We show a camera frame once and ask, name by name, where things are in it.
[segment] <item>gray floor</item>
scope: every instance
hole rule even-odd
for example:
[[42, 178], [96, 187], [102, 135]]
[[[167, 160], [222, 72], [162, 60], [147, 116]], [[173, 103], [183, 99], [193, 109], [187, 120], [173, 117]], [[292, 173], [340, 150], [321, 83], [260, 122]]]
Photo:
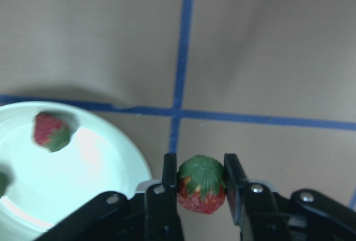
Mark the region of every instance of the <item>gray floor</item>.
[[[174, 114], [182, 4], [0, 0], [2, 98], [163, 107]], [[252, 117], [183, 116], [179, 164], [195, 154], [222, 161], [237, 153], [248, 176], [272, 182], [285, 196], [314, 188], [349, 205], [356, 180], [356, 1], [194, 0], [191, 18], [182, 109]], [[95, 113], [125, 132], [160, 178], [171, 116]], [[296, 120], [254, 123], [259, 115]], [[303, 119], [351, 126], [304, 127]], [[238, 239], [227, 204], [210, 216], [179, 213], [186, 240]]]

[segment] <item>strawberry leaves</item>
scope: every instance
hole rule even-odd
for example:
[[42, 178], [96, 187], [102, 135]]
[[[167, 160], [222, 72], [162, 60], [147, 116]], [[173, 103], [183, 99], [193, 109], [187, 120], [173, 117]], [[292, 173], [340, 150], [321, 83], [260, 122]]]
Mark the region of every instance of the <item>strawberry leaves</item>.
[[211, 214], [224, 203], [224, 167], [217, 160], [193, 156], [179, 167], [177, 179], [177, 200], [184, 208]]

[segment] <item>green object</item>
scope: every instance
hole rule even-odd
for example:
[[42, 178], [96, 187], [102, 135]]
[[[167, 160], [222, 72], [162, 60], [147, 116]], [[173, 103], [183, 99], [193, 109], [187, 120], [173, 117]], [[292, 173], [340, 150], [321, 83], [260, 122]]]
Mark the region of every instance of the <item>green object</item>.
[[196, 155], [184, 161], [177, 175], [178, 180], [190, 177], [186, 184], [188, 195], [192, 195], [199, 187], [202, 200], [210, 190], [218, 195], [220, 187], [225, 188], [223, 165], [208, 156]]
[[48, 136], [48, 138], [50, 141], [46, 144], [43, 144], [43, 146], [48, 148], [51, 152], [56, 152], [70, 143], [71, 132], [67, 127], [62, 127], [59, 130], [54, 130], [53, 133]]
[[6, 187], [9, 184], [9, 178], [5, 173], [0, 173], [0, 197], [5, 194]]

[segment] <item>strawberry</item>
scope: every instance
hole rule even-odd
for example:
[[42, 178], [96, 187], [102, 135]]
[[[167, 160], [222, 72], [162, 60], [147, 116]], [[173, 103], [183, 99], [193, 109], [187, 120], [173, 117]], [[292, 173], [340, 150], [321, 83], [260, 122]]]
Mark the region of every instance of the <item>strawberry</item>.
[[37, 144], [55, 152], [69, 144], [71, 130], [58, 114], [40, 112], [36, 115], [33, 137]]
[[224, 203], [224, 167], [217, 160], [196, 155], [183, 162], [177, 178], [177, 200], [184, 208], [211, 214]]

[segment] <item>blue tape line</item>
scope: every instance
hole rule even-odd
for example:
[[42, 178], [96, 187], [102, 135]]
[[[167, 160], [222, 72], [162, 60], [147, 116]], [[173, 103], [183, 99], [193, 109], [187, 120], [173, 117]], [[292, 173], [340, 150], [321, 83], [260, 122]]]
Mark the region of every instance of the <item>blue tape line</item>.
[[337, 130], [356, 130], [356, 122], [299, 119], [293, 117], [275, 117], [260, 115], [231, 114], [223, 112], [182, 110], [182, 117], [191, 119], [232, 121], [253, 124], [269, 124], [278, 126], [297, 126], [297, 127], [317, 127]]
[[178, 116], [174, 116], [171, 120], [171, 133], [169, 136], [169, 149], [168, 149], [168, 153], [170, 154], [177, 153], [180, 121], [181, 118]]
[[177, 152], [177, 144], [179, 138], [180, 119], [179, 112], [182, 108], [185, 75], [187, 69], [188, 52], [189, 52], [189, 39], [190, 39], [190, 27], [192, 19], [193, 0], [183, 0], [180, 22], [180, 37], [179, 37], [179, 49], [176, 68], [176, 80], [173, 96], [173, 110], [175, 116], [171, 120], [171, 133], [169, 137], [169, 153]]
[[[241, 122], [241, 123], [249, 123], [249, 124], [316, 127], [316, 128], [324, 128], [324, 129], [356, 131], [356, 122], [299, 119], [293, 117], [245, 115], [245, 114], [233, 114], [233, 113], [199, 111], [199, 110], [180, 110], [180, 109], [168, 109], [164, 107], [149, 107], [149, 106], [120, 107], [120, 106], [115, 106], [113, 104], [101, 103], [101, 102], [51, 99], [51, 98], [44, 98], [44, 97], [0, 95], [0, 103], [3, 104], [11, 104], [11, 103], [23, 102], [23, 101], [60, 102], [63, 104], [73, 105], [91, 111], [106, 111], [106, 112], [117, 112], [117, 113], [135, 114], [135, 115], [142, 114], [142, 115], [152, 115], [152, 116], [166, 116], [178, 120], [182, 118], [186, 118], [186, 119], [216, 120], [216, 121], [227, 121], [227, 122]], [[174, 127], [178, 127], [179, 125], [180, 124], [174, 122], [171, 125], [171, 129], [173, 129], [174, 132], [178, 132], [177, 131], [178, 129], [176, 130]]]
[[181, 25], [179, 49], [177, 58], [176, 80], [174, 88], [173, 108], [182, 108], [185, 74], [188, 60], [190, 27], [192, 19], [193, 0], [183, 0], [181, 11]]
[[354, 190], [354, 193], [351, 197], [349, 208], [355, 209], [355, 206], [356, 206], [356, 189]]

